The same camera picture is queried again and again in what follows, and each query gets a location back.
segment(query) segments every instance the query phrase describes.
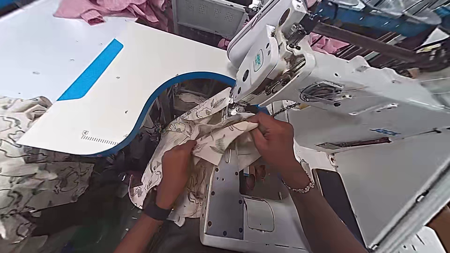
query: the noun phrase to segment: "blue stripe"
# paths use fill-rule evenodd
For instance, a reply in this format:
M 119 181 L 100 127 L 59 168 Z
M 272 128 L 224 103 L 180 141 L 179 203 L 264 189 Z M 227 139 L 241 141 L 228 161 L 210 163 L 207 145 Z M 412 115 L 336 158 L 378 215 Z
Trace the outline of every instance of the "blue stripe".
M 144 107 L 142 108 L 142 111 L 138 117 L 138 120 L 136 121 L 135 126 L 133 127 L 133 130 L 131 130 L 131 133 L 119 144 L 112 147 L 111 149 L 105 150 L 100 153 L 92 154 L 92 155 L 86 155 L 89 157 L 102 157 L 102 156 L 108 156 L 111 154 L 117 153 L 119 150 L 127 146 L 136 136 L 136 134 L 139 133 L 139 129 L 142 125 L 142 122 L 145 119 L 145 115 L 150 109 L 150 106 L 152 105 L 153 101 L 167 88 L 171 87 L 174 84 L 177 84 L 179 82 L 183 82 L 186 80 L 191 79 L 213 79 L 220 82 L 223 82 L 229 86 L 234 86 L 236 83 L 236 80 L 234 80 L 231 77 L 224 76 L 222 74 L 212 73 L 212 72 L 191 72 L 186 74 L 181 74 L 179 76 L 176 76 L 166 82 L 164 82 L 161 86 L 159 86 L 148 98 L 147 102 L 145 102 Z
M 122 43 L 116 39 L 112 40 L 75 82 L 58 98 L 58 101 L 84 97 L 122 48 Z

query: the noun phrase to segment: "metal chain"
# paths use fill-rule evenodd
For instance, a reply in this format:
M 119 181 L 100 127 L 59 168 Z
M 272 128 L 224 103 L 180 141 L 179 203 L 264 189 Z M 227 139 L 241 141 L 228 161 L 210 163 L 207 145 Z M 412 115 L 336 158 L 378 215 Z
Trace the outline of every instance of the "metal chain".
M 290 104 L 290 105 L 286 106 L 285 108 L 281 108 L 279 111 L 277 111 L 276 113 L 272 114 L 271 116 L 275 117 L 276 115 L 278 115 L 278 114 L 280 114 L 280 113 L 282 113 L 282 112 L 284 112 L 286 110 L 289 110 L 291 108 L 294 108 L 296 106 L 299 106 L 299 105 L 301 105 L 301 103 L 298 103 L 298 102 L 296 102 L 294 104 Z

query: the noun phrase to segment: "cream patterned fabric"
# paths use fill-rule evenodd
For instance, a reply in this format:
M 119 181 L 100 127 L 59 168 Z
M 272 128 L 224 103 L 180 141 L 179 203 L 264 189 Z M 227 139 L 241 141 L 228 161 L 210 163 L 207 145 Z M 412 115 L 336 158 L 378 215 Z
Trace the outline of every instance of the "cream patterned fabric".
M 245 121 L 253 113 L 238 113 L 226 120 L 221 118 L 222 109 L 230 103 L 230 90 L 227 88 L 187 111 L 162 131 L 161 141 L 142 176 L 142 185 L 130 188 L 130 198 L 135 206 L 143 208 L 147 193 L 161 182 L 164 152 L 188 140 L 197 140 L 197 145 L 193 150 L 192 174 L 185 193 L 177 200 L 170 216 L 178 225 L 182 225 L 184 217 L 200 217 L 209 176 L 231 142 L 236 140 L 239 170 L 260 157 L 249 134 L 258 124 Z

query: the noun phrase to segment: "pink cloth pile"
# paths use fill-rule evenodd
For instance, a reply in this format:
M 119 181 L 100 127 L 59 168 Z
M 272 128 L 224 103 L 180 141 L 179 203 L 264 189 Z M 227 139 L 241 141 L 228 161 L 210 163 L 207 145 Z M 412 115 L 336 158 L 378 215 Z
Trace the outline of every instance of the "pink cloth pile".
M 320 36 L 320 34 L 312 32 L 308 39 L 308 43 L 310 45 L 314 44 L 311 48 L 316 52 L 321 52 L 324 54 L 334 54 L 341 47 L 348 45 L 348 43 L 343 41 Z
M 139 17 L 164 31 L 172 19 L 166 0 L 62 0 L 53 14 L 58 18 L 82 18 L 88 24 L 105 22 L 103 16 Z

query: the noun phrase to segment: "bracelet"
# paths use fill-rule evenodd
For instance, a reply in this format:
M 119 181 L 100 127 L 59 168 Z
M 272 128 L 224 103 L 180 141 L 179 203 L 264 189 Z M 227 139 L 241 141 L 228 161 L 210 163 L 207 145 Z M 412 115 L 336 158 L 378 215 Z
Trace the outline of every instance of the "bracelet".
M 294 188 L 291 188 L 290 186 L 288 186 L 287 184 L 286 184 L 286 182 L 284 182 L 284 180 L 283 179 L 281 179 L 281 181 L 283 182 L 283 184 L 289 189 L 289 190 L 291 190 L 291 191 L 294 191 L 294 192 L 299 192 L 299 193 L 307 193 L 307 192 L 309 192 L 309 190 L 311 189 L 311 188 L 314 188 L 314 183 L 311 181 L 311 179 L 310 179 L 310 183 L 305 187 L 305 188 L 303 188 L 303 189 L 294 189 Z

